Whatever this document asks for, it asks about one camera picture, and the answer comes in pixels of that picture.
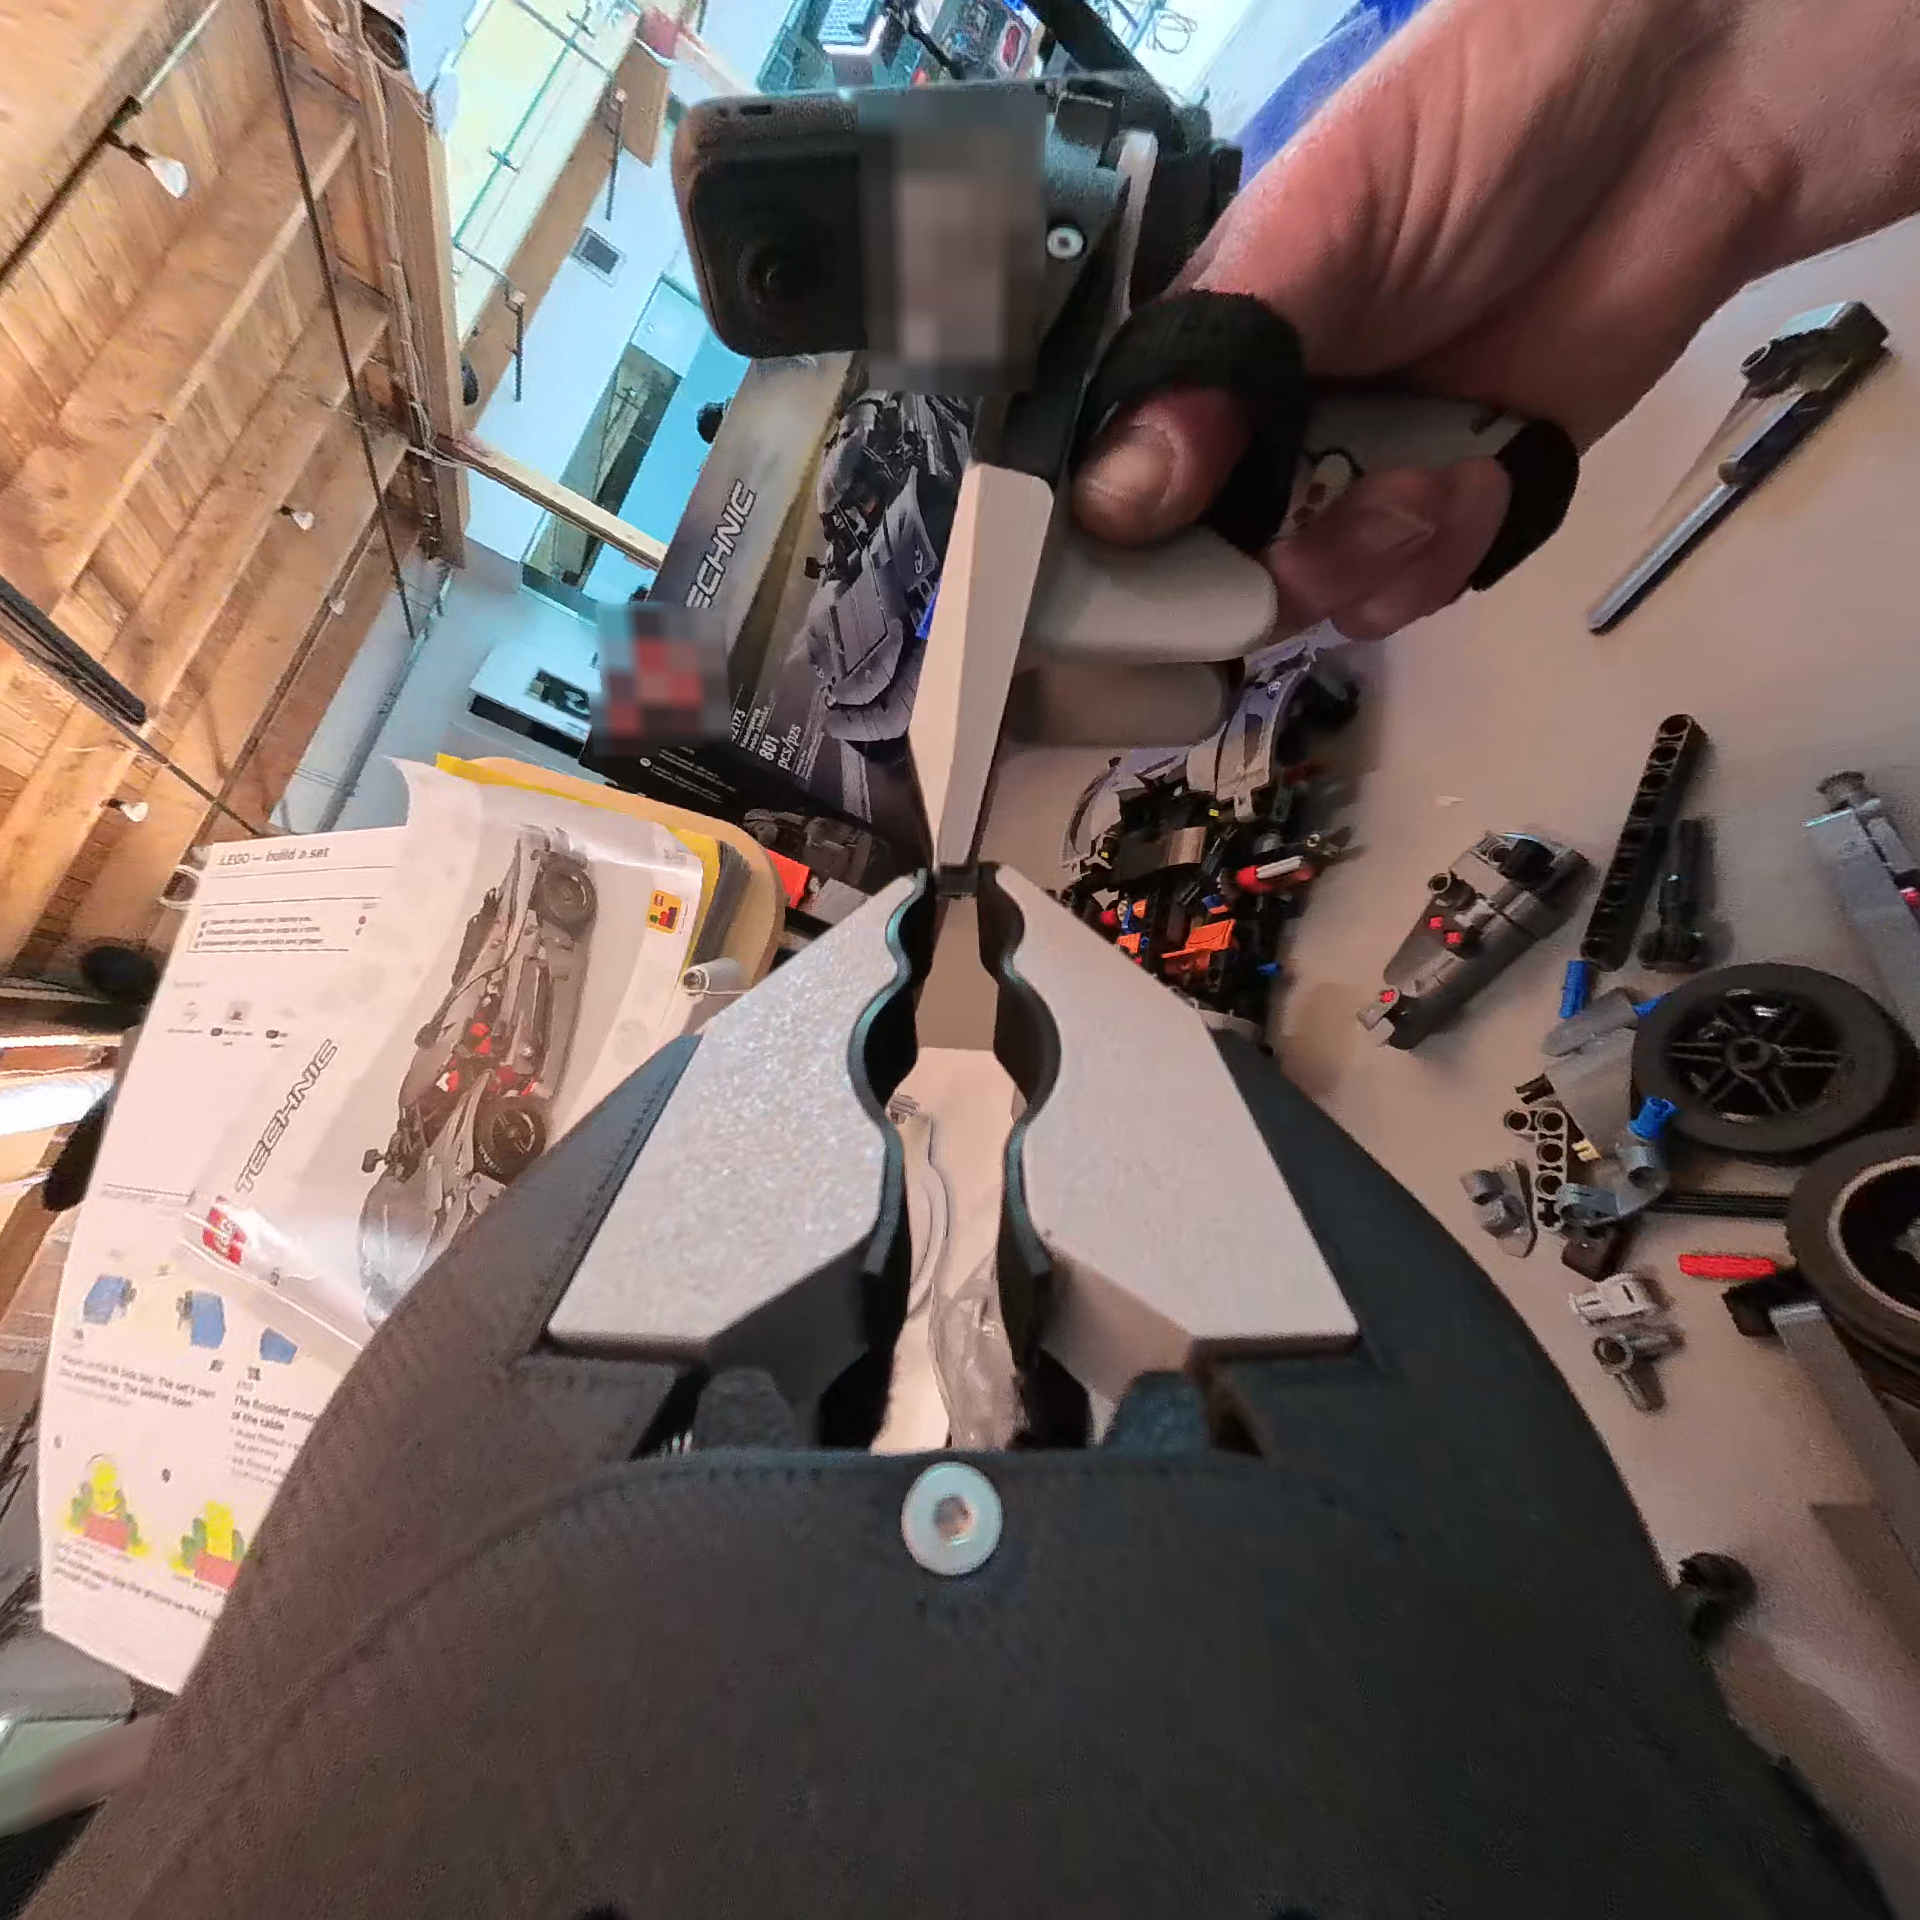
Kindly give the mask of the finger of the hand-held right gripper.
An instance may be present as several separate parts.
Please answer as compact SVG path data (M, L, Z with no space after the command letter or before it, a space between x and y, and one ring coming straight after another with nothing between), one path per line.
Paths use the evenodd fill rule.
M974 860L1053 510L1039 477L974 463L963 478L908 723L938 872Z

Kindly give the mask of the white book stand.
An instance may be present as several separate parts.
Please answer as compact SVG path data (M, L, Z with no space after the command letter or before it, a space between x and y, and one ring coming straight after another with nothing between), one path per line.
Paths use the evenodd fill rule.
M908 870L883 888L921 872L925 870ZM881 891L863 895L858 906L822 930L811 947L836 925L852 919ZM926 875L926 967L935 961L941 906L935 879ZM740 997L714 1017L727 1013ZM623 1188L666 1097L691 1062L702 1028L664 1046L608 1094L534 1170L530 1185L515 1192L506 1207L506 1222L478 1232L481 1255L509 1257L526 1251L539 1259L534 1347L543 1354L576 1365L647 1365L668 1370L675 1378L719 1381L725 1376L725 1372L714 1376L698 1370L684 1372L666 1363L641 1358L566 1354L548 1332L551 1318L589 1243L608 1213L613 1196ZM929 1318L938 1285L963 1283L989 1253L999 1187L996 1152L1009 1139L1013 1108L1013 1085L989 1052L926 1049L919 1043L914 1069L886 1102L886 1114L894 1121L907 1152L910 1236L907 1318L894 1347L890 1383L877 1429L821 1429L813 1411L798 1411L813 1420L822 1445L871 1448L878 1454L923 1454L949 1447L949 1416L935 1378ZM733 1369L733 1372L757 1372L757 1369Z

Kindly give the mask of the plain grey lego panel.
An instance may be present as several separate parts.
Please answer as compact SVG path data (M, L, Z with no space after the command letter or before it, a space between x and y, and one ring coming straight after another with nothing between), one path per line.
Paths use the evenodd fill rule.
M1919 863L1882 796L1857 771L1818 781L1807 835L1891 997L1919 990Z

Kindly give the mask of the lego instruction booklet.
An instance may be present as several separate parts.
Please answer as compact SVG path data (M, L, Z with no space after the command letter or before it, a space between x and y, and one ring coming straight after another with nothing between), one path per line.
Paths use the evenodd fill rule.
M208 1279L348 1351L684 1030L709 859L541 794L477 801L403 832L366 950L289 1026L181 1213Z

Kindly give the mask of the person's right hand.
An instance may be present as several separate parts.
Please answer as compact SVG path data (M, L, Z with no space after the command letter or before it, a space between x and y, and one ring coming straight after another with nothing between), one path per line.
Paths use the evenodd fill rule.
M1431 5L1179 290L1264 302L1311 377L1589 451L1751 284L1917 206L1915 2Z

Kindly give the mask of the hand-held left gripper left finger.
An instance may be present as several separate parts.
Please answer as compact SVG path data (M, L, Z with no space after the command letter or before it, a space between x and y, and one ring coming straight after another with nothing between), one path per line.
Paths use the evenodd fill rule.
M757 1370L877 1429L907 1321L907 1152L929 875L709 1020L548 1321L560 1352Z

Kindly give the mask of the lego car chassis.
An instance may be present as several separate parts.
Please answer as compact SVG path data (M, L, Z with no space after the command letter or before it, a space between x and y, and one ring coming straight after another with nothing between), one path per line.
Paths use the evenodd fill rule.
M1329 747L1359 704L1340 641L1258 655L1213 732L1092 781L1054 901L1210 1028L1269 1049L1295 926L1353 839Z

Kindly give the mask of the grey lego fender assembly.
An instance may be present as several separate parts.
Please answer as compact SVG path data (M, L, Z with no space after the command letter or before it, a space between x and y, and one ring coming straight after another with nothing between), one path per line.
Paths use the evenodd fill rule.
M1414 1051L1446 1032L1502 973L1567 925L1595 869L1530 830L1483 832L1428 879L1411 932L1356 1013L1379 1045Z

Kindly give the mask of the dark lego set box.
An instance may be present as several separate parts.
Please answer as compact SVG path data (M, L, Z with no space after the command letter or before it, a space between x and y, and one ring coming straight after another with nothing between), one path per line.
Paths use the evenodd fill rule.
M788 893L816 919L923 865L908 723L977 416L871 387L855 355L754 363L645 599L725 635L730 731L590 725L590 772L747 830L806 870Z

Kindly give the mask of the small black lego piece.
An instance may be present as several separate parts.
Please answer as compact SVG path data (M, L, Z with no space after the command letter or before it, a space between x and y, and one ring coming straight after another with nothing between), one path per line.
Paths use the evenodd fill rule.
M1700 1551L1676 1562L1673 1596L1692 1642L1711 1646L1754 1608L1761 1589L1738 1556Z

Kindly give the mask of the short black lego beam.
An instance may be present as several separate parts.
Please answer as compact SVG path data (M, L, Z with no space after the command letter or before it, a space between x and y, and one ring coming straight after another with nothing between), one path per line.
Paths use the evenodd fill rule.
M1653 922L1639 944L1644 970L1692 975L1712 965L1711 866L1711 821L1700 817L1678 821L1663 852L1653 895Z

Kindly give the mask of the plastic bag of lego parts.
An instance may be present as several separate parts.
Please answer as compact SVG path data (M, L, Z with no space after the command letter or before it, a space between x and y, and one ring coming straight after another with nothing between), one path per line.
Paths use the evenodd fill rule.
M947 1415L949 1447L963 1453L1009 1451L1023 1429L1025 1409L994 1251L985 1253L963 1280L937 1285L926 1345Z

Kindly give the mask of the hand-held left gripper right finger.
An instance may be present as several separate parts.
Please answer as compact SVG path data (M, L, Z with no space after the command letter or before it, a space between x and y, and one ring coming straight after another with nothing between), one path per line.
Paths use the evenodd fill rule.
M1027 1429L1148 1376L1349 1358L1361 1324L1209 1023L994 869L994 1060L1014 1090L994 1279Z

